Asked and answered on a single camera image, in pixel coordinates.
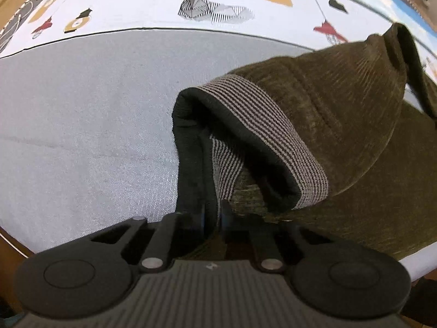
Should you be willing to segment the olive green corduroy pants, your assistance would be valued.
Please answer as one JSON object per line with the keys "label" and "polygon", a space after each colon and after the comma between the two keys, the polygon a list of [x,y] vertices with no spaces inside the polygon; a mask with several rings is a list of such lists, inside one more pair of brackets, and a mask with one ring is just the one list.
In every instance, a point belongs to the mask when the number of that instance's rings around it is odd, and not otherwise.
{"label": "olive green corduroy pants", "polygon": [[181,91],[176,208],[295,220],[402,259],[436,242],[436,84],[401,24]]}

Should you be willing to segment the grey and patterned bed sheet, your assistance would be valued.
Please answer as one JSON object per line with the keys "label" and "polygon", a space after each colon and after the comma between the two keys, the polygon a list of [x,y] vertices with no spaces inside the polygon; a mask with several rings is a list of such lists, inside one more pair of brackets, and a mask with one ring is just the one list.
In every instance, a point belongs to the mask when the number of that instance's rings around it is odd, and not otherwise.
{"label": "grey and patterned bed sheet", "polygon": [[392,23],[352,0],[28,0],[1,32],[1,226],[40,252],[160,220],[180,90]]}

